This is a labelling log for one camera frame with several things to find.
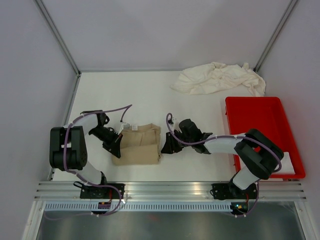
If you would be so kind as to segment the beige t shirt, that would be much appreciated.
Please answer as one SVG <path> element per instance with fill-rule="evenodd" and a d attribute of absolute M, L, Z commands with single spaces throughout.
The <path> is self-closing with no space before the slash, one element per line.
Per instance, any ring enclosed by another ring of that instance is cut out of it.
<path fill-rule="evenodd" d="M 161 159 L 161 128 L 153 123 L 133 125 L 121 131 L 120 158 L 113 156 L 115 166 L 157 165 Z"/>

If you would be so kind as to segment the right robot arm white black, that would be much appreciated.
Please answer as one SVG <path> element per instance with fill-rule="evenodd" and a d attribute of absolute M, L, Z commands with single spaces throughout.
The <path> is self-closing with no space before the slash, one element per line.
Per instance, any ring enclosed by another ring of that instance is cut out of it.
<path fill-rule="evenodd" d="M 191 147 L 199 154 L 230 154 L 242 160 L 244 167 L 228 183 L 228 192 L 235 198 L 282 169 L 284 152 L 255 128 L 238 135 L 216 135 L 202 132 L 189 118 L 178 122 L 171 114 L 166 117 L 166 125 L 163 154 L 172 155 Z"/>

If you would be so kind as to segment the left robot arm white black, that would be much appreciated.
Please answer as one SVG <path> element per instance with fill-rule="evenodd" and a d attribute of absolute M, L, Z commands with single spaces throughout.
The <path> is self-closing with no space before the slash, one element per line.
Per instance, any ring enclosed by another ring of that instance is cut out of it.
<path fill-rule="evenodd" d="M 105 174 L 89 162 L 85 137 L 96 137 L 102 142 L 103 149 L 119 159 L 123 135 L 113 127 L 107 127 L 109 121 L 101 110 L 84 111 L 72 123 L 50 130 L 50 166 L 92 184 L 91 191 L 98 198 L 108 195 L 109 185 Z"/>

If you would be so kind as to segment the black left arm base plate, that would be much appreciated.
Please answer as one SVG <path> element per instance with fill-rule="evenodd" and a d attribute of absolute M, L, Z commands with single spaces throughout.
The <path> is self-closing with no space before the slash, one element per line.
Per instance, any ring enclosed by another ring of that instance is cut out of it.
<path fill-rule="evenodd" d="M 80 198 L 81 199 L 123 199 L 125 193 L 124 183 L 111 183 L 111 187 L 96 187 L 92 185 L 80 184 Z"/>

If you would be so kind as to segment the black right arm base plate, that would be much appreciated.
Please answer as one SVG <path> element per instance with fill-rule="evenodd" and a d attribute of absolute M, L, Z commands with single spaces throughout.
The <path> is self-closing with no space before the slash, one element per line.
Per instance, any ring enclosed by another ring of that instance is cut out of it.
<path fill-rule="evenodd" d="M 241 190 L 233 183 L 213 183 L 210 194 L 215 200 L 251 200 L 256 199 L 258 190 L 253 183 L 245 190 Z"/>

